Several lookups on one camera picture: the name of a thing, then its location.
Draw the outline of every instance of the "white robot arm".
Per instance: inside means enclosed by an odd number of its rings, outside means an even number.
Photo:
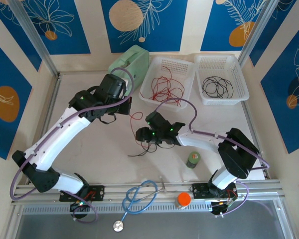
[[[208,190],[213,197],[219,197],[231,183],[237,179],[246,179],[256,162],[256,157],[240,147],[228,141],[218,144],[218,147],[210,141],[210,137],[192,132],[184,123],[170,124],[163,116],[154,111],[146,117],[150,128],[143,127],[137,130],[136,140],[160,144],[178,146],[195,146],[217,153],[221,156],[224,165],[212,175],[208,183]],[[227,132],[227,138],[233,139],[255,154],[259,151],[238,129],[232,128]]]
[[[37,143],[25,152],[16,151],[12,155],[13,160],[19,167],[29,160],[22,171],[39,192],[43,193],[50,189],[57,189],[76,194],[81,198],[86,196],[89,185],[80,175],[55,170],[52,168],[52,163],[63,148],[95,119],[109,124],[101,120],[104,114],[112,115],[114,120],[116,120],[116,113],[128,115],[132,98],[116,107],[104,107],[103,109],[87,111],[81,114],[76,113],[83,109],[106,106],[121,101],[125,92],[125,80],[112,74],[106,75],[99,86],[78,92],[69,102],[69,107],[61,118]],[[63,124],[62,122],[69,117],[70,119],[66,124]]]

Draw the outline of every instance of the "white table surface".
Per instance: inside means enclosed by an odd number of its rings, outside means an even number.
[[[105,74],[106,72],[62,75],[50,126],[61,117],[77,92],[99,85]],[[147,126],[145,117],[155,109],[147,106],[138,97],[138,92],[139,88],[133,94],[131,114],[141,111],[144,116],[140,121],[133,120],[134,131]],[[251,140],[240,103],[234,106],[204,106],[196,80],[190,101],[198,110],[198,117],[193,124],[195,129],[224,134],[236,127]],[[178,113],[164,109],[159,112],[171,124],[178,121],[188,125],[194,116],[190,105]],[[192,151],[198,151],[202,159],[194,169],[189,169],[185,163]],[[159,176],[165,182],[207,181],[222,165],[218,154],[190,146],[158,148],[155,153],[147,153],[143,157],[127,157],[141,152],[143,149],[135,143],[131,131],[130,117],[117,114],[117,121],[110,125],[95,120],[82,130],[59,154],[53,167],[79,173],[89,183],[131,183],[148,179],[158,181]],[[261,170],[252,171],[248,179],[264,179],[264,175]]]

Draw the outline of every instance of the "metal bracket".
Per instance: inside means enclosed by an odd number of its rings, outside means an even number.
[[[226,189],[224,189],[224,194],[222,194],[220,199],[227,199],[229,197],[233,197],[233,193],[228,194],[228,190],[236,192],[235,183],[231,183],[228,185]],[[215,199],[215,195],[209,191],[209,187],[207,183],[193,183],[191,186],[191,192],[193,193],[194,199]]]
[[[95,185],[95,186],[89,186],[87,197],[84,198],[84,200],[91,201],[91,202],[101,202],[101,201],[103,201],[103,197],[104,197],[104,186],[103,185]],[[66,193],[61,192],[59,201],[60,202],[76,202],[78,200]]]

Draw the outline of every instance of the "white basket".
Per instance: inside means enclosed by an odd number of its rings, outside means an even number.
[[[139,92],[140,99],[145,101],[147,105],[158,106],[160,104],[160,102],[150,100],[149,98],[152,97],[151,84],[153,79],[160,76],[170,77],[168,69],[166,69],[164,66],[171,71],[173,79],[183,84],[185,90],[182,98],[185,100],[189,100],[189,95],[195,78],[195,64],[176,58],[157,56],[152,60]],[[173,87],[179,87],[179,83],[171,81],[171,88]],[[177,96],[181,96],[180,91],[178,92],[177,90],[175,90],[173,91],[173,93]],[[167,110],[177,112],[187,106],[187,102],[181,101],[179,103],[180,106],[178,106],[177,103],[171,103],[163,104],[161,107]]]
[[[195,56],[199,93],[204,105],[235,105],[249,98],[245,78],[237,58],[230,54],[199,54]],[[202,83],[207,77],[218,76],[230,81],[233,86],[232,98],[210,98],[202,90]]]

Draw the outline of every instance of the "orange bottle cap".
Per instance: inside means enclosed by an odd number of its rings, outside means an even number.
[[[182,207],[187,207],[191,203],[191,197],[188,193],[179,194],[177,200]]]

